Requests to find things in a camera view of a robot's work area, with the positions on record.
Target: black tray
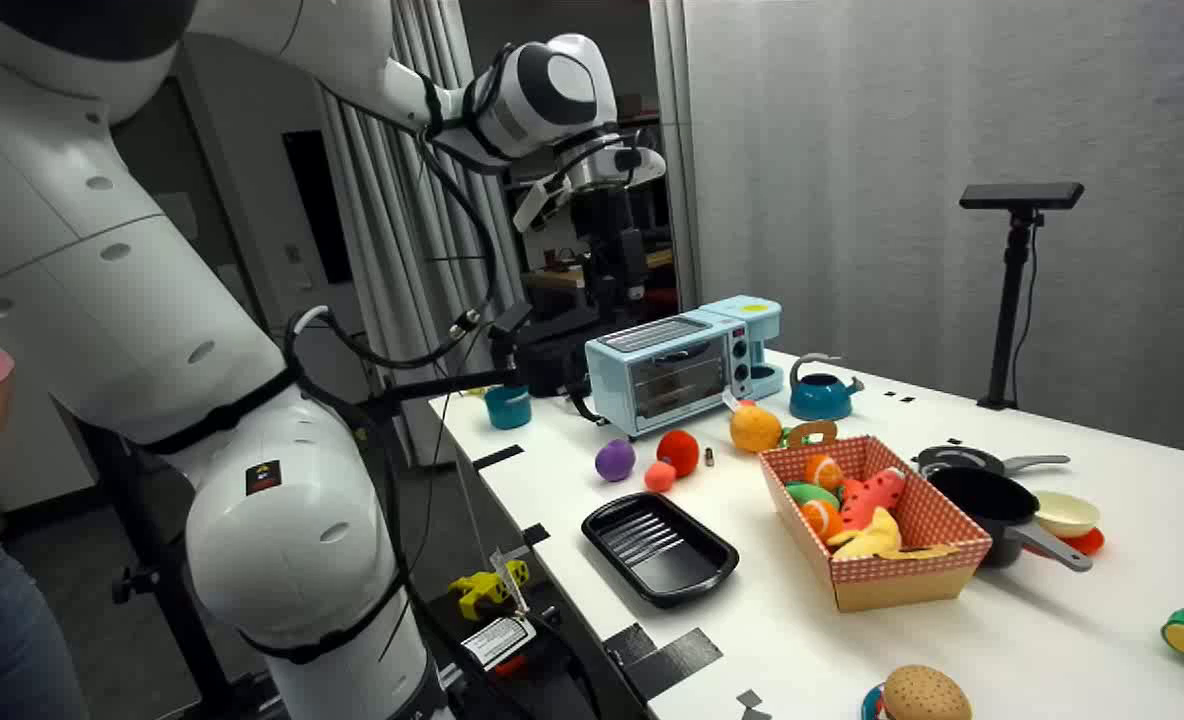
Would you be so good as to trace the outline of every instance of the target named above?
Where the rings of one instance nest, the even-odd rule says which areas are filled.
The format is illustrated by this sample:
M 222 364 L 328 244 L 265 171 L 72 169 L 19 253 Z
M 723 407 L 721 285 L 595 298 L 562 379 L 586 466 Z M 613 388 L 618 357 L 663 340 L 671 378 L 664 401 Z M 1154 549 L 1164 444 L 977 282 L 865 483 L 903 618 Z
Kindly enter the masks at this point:
M 583 520 L 583 534 L 656 608 L 710 592 L 739 564 L 732 544 L 651 491 L 592 512 Z

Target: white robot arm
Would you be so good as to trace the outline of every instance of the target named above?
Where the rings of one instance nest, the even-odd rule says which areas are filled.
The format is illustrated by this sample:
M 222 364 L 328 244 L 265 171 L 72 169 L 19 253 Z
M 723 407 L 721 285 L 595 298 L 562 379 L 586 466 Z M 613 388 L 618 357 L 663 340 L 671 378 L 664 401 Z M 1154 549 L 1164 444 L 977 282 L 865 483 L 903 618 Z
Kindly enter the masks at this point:
M 191 28 L 303 68 L 480 171 L 564 141 L 571 188 L 662 172 L 618 142 L 587 38 L 523 45 L 451 91 L 388 58 L 391 20 L 382 0 L 0 0 L 0 343 L 194 484 L 200 600 L 266 655 L 295 720 L 431 716 L 435 667 L 392 596 L 350 430 L 134 181 L 109 124 L 153 96 Z

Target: blue teapot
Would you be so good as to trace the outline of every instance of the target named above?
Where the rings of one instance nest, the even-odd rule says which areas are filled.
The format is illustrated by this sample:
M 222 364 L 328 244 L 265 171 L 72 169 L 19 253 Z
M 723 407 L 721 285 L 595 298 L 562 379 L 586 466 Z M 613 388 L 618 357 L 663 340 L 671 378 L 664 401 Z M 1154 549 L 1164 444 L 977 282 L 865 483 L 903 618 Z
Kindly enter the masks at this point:
M 802 365 L 815 360 L 831 361 L 839 360 L 839 356 L 810 352 L 792 364 L 792 372 L 789 373 L 789 380 L 792 382 L 792 401 L 789 403 L 789 411 L 803 420 L 839 420 L 851 413 L 849 396 L 861 391 L 863 382 L 858 378 L 852 378 L 852 382 L 845 387 L 836 375 L 828 373 L 811 373 L 798 379 L 797 371 Z

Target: jeans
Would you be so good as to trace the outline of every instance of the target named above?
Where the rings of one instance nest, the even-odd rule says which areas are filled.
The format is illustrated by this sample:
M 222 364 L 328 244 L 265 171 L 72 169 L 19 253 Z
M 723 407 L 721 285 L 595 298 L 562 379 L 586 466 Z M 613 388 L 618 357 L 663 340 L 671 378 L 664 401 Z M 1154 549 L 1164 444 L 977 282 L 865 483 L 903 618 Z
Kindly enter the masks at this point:
M 86 720 L 67 643 L 45 598 L 0 546 L 0 720 Z

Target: cardboard basket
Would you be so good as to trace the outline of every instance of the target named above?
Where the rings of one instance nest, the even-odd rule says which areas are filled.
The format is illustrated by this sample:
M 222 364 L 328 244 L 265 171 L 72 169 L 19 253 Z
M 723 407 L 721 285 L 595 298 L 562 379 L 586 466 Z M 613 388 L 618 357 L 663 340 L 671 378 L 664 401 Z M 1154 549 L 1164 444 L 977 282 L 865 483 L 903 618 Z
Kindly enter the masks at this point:
M 892 513 L 903 546 L 947 544 L 955 552 L 918 560 L 875 555 L 835 560 L 784 489 L 785 483 L 804 480 L 807 457 L 822 454 L 834 456 L 848 478 L 870 478 L 892 465 L 903 470 L 907 489 Z M 761 454 L 761 470 L 779 519 L 842 612 L 957 597 L 991 547 L 991 536 L 979 525 L 874 437 L 768 450 Z

